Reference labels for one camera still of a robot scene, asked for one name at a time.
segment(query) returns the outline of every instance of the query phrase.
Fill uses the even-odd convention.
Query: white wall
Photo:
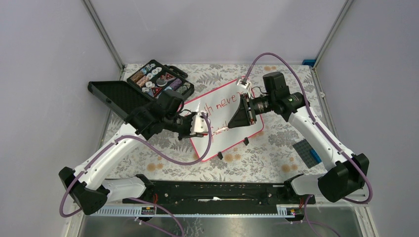
[[[97,148],[119,69],[80,0],[0,1],[0,236],[59,236],[58,172]]]
[[[344,2],[92,0],[125,63],[249,63],[266,51],[301,63],[316,57]]]
[[[417,236],[419,1],[355,1],[318,72],[343,142],[370,159],[382,237]]]

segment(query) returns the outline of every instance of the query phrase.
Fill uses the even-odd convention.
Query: metal frame
[[[115,46],[113,45],[111,39],[109,38],[108,33],[103,27],[103,24],[100,21],[100,18],[96,13],[96,10],[94,9],[93,4],[91,3],[90,0],[82,0],[82,3],[84,4],[87,12],[91,16],[92,21],[94,22],[97,30],[99,31],[100,36],[102,36],[102,39],[105,42],[106,46],[108,47],[109,52],[111,53],[112,57],[114,58],[115,63],[118,65],[121,71],[124,70],[124,62],[122,61],[117,50],[115,49]]]
[[[340,24],[342,23],[345,15],[347,14],[348,10],[350,9],[351,5],[355,0],[346,0],[345,4],[343,5],[342,9],[339,12],[335,22],[333,23],[332,28],[330,29],[325,41],[323,42],[322,47],[320,48],[319,53],[316,56],[316,63],[314,63],[313,68],[316,68],[319,62],[321,61],[323,54],[325,53],[326,49],[328,48],[333,36],[335,36],[336,30],[339,28]]]

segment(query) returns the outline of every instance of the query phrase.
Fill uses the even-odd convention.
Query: floral tablecloth
[[[188,73],[188,80],[195,85],[193,99],[213,90],[237,77],[246,74],[249,65],[219,64],[178,64],[174,65]],[[125,69],[127,79],[141,65],[129,64]],[[292,66],[304,85],[311,107],[322,119],[318,96],[308,66]],[[290,87],[291,93],[300,91],[295,78],[285,66],[256,65],[250,75],[253,86],[262,86],[262,76],[273,71],[281,71]],[[299,173],[318,174],[326,172],[322,163],[308,169],[293,144],[303,140],[303,136],[273,112],[263,114],[265,128],[249,139],[245,146],[238,144],[223,152],[224,159],[217,157],[207,162],[191,166],[171,163],[140,144],[109,174],[108,178],[127,178],[144,174],[149,179],[226,181],[226,182],[283,182]],[[119,129],[123,121],[111,113],[104,142],[107,142]],[[189,139],[178,141],[177,134],[163,131],[154,135],[149,142],[169,157],[180,161],[192,161],[198,156]]]

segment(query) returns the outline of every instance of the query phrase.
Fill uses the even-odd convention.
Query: open black case
[[[142,91],[142,87],[137,85],[131,78],[138,76],[137,73],[144,69],[147,65],[155,64],[154,68],[161,67],[160,73],[149,78],[148,81],[153,83],[156,82],[157,78],[161,75],[170,73],[176,79],[180,79],[182,82],[181,86],[188,83],[189,87],[183,91],[183,93],[176,92],[176,90],[168,89],[170,83],[160,87],[160,93],[156,96],[152,96]],[[145,139],[150,139],[153,136],[153,132],[149,132],[149,125],[156,121],[156,116],[151,114],[149,108],[153,106],[153,102],[156,102],[157,95],[161,95],[164,90],[172,90],[171,94],[176,94],[176,97],[183,99],[184,101],[194,92],[194,85],[188,82],[185,78],[188,75],[180,70],[179,68],[169,66],[166,67],[156,60],[151,60],[148,64],[142,67],[140,70],[135,72],[131,77],[125,81],[91,81],[87,88],[101,100],[106,106],[108,106],[113,112],[121,117],[125,122],[131,124],[137,134],[142,134]]]

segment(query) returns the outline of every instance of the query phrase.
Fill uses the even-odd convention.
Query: blue object
[[[316,59],[304,59],[302,64],[306,66],[314,67],[314,64],[316,63]]]
[[[310,150],[310,154],[317,161],[318,164],[320,162],[322,162],[322,160],[320,159],[319,155],[317,154],[317,152],[314,149],[311,149]]]

